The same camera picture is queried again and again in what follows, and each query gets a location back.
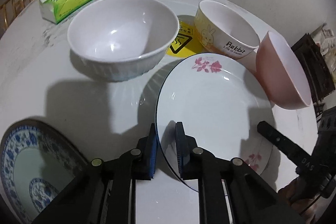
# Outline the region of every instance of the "blue floral pattern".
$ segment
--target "blue floral pattern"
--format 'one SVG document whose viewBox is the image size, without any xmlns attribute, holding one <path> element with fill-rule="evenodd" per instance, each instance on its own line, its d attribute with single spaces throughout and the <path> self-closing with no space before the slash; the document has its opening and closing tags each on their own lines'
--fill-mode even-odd
<svg viewBox="0 0 336 224">
<path fill-rule="evenodd" d="M 44 179 L 32 179 L 29 184 L 29 195 L 36 210 L 42 210 L 58 195 L 57 189 Z"/>
<path fill-rule="evenodd" d="M 60 164 L 63 165 L 63 167 L 72 175 L 72 177 L 75 177 L 83 168 L 83 163 L 80 163 L 71 157 L 66 148 L 63 148 L 62 145 L 51 138 L 48 134 L 43 134 L 39 128 L 27 125 L 18 126 L 15 128 L 7 136 L 5 145 L 3 147 L 1 180 L 13 209 L 16 211 L 17 215 L 23 223 L 31 223 L 32 219 L 30 219 L 30 217 L 27 215 L 16 193 L 13 172 L 17 155 L 27 148 L 36 148 L 50 154 L 58 162 L 60 162 Z M 53 191 L 55 195 L 58 193 L 56 189 L 53 189 Z M 43 209 L 41 208 L 39 211 L 39 206 L 36 207 L 36 202 L 34 205 L 38 212 Z"/>
</svg>

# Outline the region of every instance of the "screw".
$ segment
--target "screw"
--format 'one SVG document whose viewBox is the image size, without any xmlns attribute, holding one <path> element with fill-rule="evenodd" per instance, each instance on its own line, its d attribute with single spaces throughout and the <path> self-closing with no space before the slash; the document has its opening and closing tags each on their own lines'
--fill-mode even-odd
<svg viewBox="0 0 336 224">
<path fill-rule="evenodd" d="M 94 159 L 94 160 L 92 160 L 92 162 L 91 162 L 91 164 L 92 164 L 93 166 L 99 166 L 99 165 L 101 165 L 101 163 L 102 163 L 101 159 Z"/>
<path fill-rule="evenodd" d="M 202 154 L 203 153 L 203 149 L 202 148 L 200 148 L 200 147 L 195 147 L 194 149 L 193 149 L 193 152 L 195 153 L 195 154 Z"/>
<path fill-rule="evenodd" d="M 232 163 L 233 163 L 234 165 L 240 166 L 240 165 L 243 164 L 243 161 L 242 161 L 240 158 L 234 158 L 234 159 L 232 160 Z"/>
<path fill-rule="evenodd" d="M 133 156 L 140 155 L 140 153 L 141 153 L 141 151 L 139 149 L 137 149 L 137 148 L 131 150 L 131 154 Z"/>
</svg>

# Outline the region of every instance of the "chair backrest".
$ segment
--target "chair backrest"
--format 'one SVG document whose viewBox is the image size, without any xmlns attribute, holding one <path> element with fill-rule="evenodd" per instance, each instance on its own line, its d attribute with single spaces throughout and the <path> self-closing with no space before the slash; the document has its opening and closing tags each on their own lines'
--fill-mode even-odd
<svg viewBox="0 0 336 224">
<path fill-rule="evenodd" d="M 4 18 L 4 29 L 7 30 L 11 22 L 17 17 L 17 15 L 25 8 L 25 2 L 29 1 L 29 3 L 32 0 L 18 0 L 17 2 L 15 0 L 6 0 L 2 5 L 0 5 L 0 11 L 2 12 L 3 18 Z M 8 19 L 8 10 L 7 6 L 12 6 L 12 19 Z"/>
</svg>

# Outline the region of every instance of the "round table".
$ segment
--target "round table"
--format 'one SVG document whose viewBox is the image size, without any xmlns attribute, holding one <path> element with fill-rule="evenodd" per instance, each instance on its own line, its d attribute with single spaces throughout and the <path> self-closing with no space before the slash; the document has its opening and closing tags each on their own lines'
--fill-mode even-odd
<svg viewBox="0 0 336 224">
<path fill-rule="evenodd" d="M 188 20 L 201 0 L 160 1 Z M 215 1 L 242 15 L 260 39 L 273 30 L 241 7 Z M 62 132 L 88 160 L 111 160 L 148 134 L 160 87 L 179 60 L 166 55 L 154 69 L 129 81 L 96 81 L 67 42 L 68 26 L 77 13 L 55 25 L 42 19 L 34 0 L 1 38 L 0 134 L 15 121 L 34 117 Z M 239 62 L 255 71 L 255 52 Z M 311 153 L 317 139 L 313 106 L 284 110 L 273 105 L 272 110 L 277 129 Z M 295 166 L 273 148 L 261 176 L 278 190 L 296 177 Z M 199 223 L 198 193 L 174 177 L 160 150 L 154 179 L 137 182 L 136 191 L 137 223 Z M 9 205 L 2 186 L 0 192 Z"/>
</svg>

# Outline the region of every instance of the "yellow coaster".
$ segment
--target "yellow coaster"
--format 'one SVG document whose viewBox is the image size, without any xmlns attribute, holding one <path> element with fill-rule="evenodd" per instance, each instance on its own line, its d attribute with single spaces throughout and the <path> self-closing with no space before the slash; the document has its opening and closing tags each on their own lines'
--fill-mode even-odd
<svg viewBox="0 0 336 224">
<path fill-rule="evenodd" d="M 170 45 L 167 54 L 184 58 L 204 51 L 202 44 L 195 35 L 194 27 L 180 21 L 180 30 Z"/>
</svg>

